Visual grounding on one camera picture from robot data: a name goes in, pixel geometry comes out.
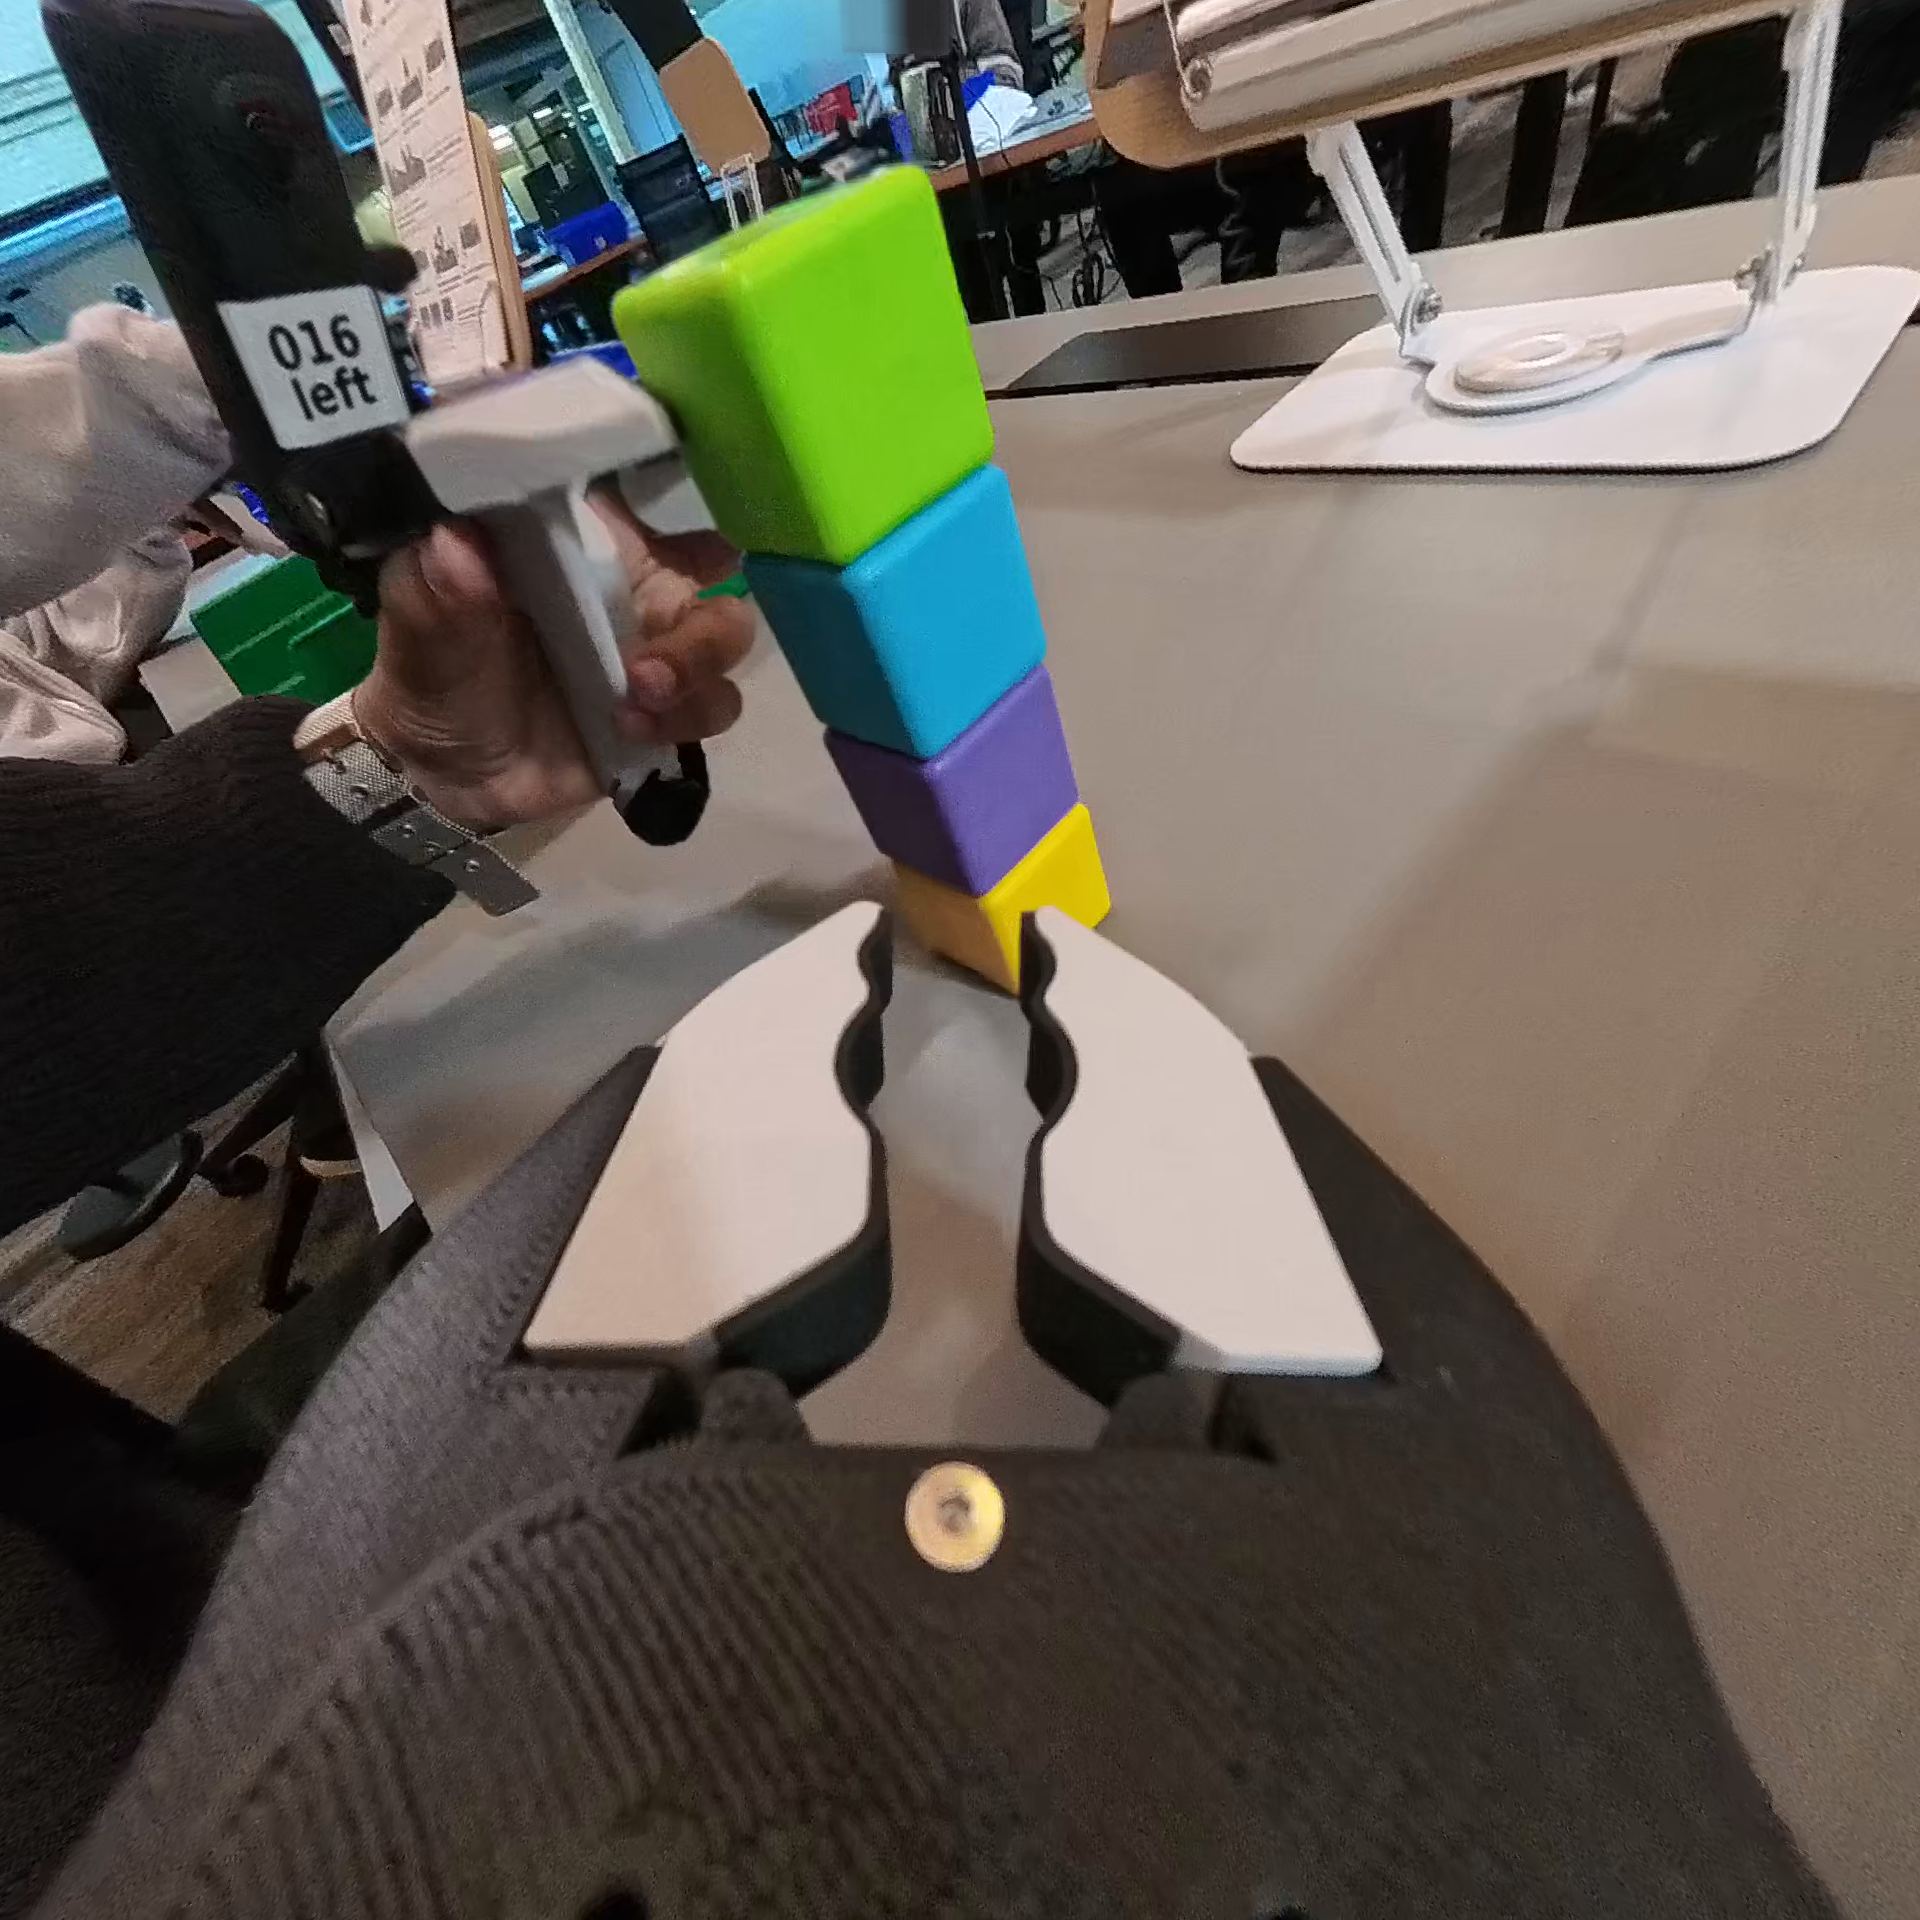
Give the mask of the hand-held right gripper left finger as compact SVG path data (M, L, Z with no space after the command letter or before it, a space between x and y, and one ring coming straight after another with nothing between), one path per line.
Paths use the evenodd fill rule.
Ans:
M873 1123L894 993L891 915L854 903L733 975L653 1052L523 1350L769 1375L805 1396L894 1295Z

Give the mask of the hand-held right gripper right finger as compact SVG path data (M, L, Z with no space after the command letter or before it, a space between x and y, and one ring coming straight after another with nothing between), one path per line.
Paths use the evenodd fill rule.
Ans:
M1366 1380L1382 1341L1245 1042L1194 994L1045 906L1021 922L1036 1115L1025 1344L1086 1398L1141 1380Z

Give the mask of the lime green magnetic cube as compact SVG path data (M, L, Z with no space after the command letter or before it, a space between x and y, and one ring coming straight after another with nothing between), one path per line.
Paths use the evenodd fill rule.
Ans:
M622 289L610 319L749 557L851 565L994 456L919 167L781 205Z

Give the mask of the green plastic bin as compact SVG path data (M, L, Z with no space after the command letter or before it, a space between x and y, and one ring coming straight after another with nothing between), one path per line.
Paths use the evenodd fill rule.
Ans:
M239 694L323 706L372 670L377 619L327 589L311 561L277 559L222 582L189 623Z

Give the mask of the yellow magnetic cube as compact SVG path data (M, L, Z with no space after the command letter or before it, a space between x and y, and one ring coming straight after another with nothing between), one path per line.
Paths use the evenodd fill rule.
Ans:
M914 941L996 990L1016 997L1022 969L1022 920L1045 906L1099 929L1112 894L1085 802L1016 860L984 894L892 865L894 900Z

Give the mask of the blue magnetic cube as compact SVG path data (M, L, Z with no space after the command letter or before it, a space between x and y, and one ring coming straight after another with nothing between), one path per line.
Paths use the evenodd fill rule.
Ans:
M749 554L745 578L815 716L929 760L1045 664L1013 493L994 465L846 565Z

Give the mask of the purple magnetic cube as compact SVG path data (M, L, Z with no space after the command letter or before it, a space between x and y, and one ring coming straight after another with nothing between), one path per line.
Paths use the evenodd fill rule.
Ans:
M934 757L836 730L826 749L874 848L968 898L991 894L1082 801L1045 666Z

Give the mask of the person's left forearm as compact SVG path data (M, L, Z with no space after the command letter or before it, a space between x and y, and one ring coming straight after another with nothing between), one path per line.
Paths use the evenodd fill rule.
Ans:
M455 889L323 801L308 709L243 699L128 764L2 764L2 1233L314 1041Z

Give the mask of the person's left hand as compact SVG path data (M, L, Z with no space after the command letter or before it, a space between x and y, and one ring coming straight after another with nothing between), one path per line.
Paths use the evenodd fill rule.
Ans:
M616 732L644 749L722 736L745 709L736 674L757 619L706 589L735 576L741 554L711 529L661 532L610 483L595 485L588 504L635 616L622 643L627 694L610 711ZM446 520L390 554L378 598L377 662L352 712L427 804L455 824L505 831L606 795L476 522Z

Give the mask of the tall instruction board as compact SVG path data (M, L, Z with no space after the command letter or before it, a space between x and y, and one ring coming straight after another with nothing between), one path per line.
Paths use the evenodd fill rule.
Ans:
M452 397L526 372L533 336L490 133L469 110L446 3L343 3L397 241L413 254L409 333Z

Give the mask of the distant wooden board stand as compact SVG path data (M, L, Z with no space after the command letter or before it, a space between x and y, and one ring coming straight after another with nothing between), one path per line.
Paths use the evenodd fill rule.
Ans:
M773 159L773 136L726 49L699 37L661 66L659 81L693 156L721 180L729 202L758 219L760 170Z

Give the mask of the silver wristwatch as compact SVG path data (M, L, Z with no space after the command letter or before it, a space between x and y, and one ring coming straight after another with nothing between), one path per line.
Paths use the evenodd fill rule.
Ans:
M456 824L418 795L362 730L351 690L300 721L295 754L316 796L407 869L441 879L493 918L540 900L540 889L490 836Z

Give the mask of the long wooden desk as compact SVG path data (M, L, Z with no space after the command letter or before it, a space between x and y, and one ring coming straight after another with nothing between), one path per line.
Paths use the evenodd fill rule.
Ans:
M1007 180L1095 142L1099 142L1099 127L1093 99L1075 93L1048 95L1000 147L977 164L977 170L981 180ZM582 262L525 273L523 297L526 309L533 310L538 303L556 298L574 284L615 266L650 258L653 248L647 235L635 229L621 237L618 247L604 248Z

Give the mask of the closed grey laptop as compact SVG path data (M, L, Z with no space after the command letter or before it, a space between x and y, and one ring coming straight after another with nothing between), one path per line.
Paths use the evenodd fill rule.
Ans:
M1081 333L992 401L1306 377L1379 327L1373 298L1313 300Z

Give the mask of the white monitor stand base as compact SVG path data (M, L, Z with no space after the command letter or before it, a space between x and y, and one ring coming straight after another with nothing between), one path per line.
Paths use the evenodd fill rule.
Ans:
M1231 444L1270 475L1719 473L1829 441L1916 310L1916 271L1808 271L1842 4L1165 4L1193 133L1302 133L1385 320ZM1732 277L1450 307L1392 215L1362 116L1622 53L1667 15L1784 25L1767 243Z

